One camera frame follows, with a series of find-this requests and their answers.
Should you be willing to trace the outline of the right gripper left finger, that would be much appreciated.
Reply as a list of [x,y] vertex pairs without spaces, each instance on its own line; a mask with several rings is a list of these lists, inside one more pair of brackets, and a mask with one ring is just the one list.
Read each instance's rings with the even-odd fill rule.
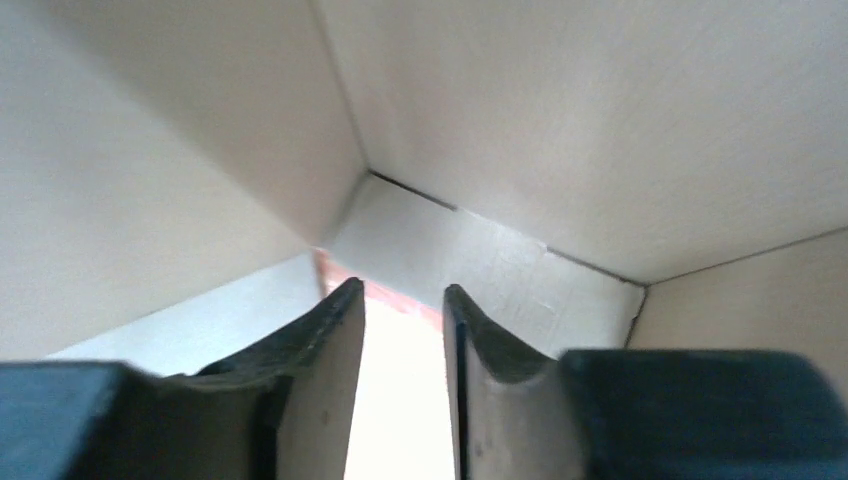
[[340,479],[365,329],[351,277],[193,375],[123,362],[1,367],[5,479]]

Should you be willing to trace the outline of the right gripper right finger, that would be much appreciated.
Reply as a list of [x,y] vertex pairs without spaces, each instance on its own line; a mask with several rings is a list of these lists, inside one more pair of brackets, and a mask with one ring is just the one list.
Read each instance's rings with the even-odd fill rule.
[[843,479],[847,411],[775,350],[572,349],[552,358],[459,285],[443,295],[459,479]]

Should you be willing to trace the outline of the cardboard box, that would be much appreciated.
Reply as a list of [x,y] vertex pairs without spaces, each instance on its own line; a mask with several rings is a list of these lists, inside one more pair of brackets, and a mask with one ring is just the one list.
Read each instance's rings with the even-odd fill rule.
[[179,371],[308,256],[847,377],[843,1],[5,1],[1,355]]

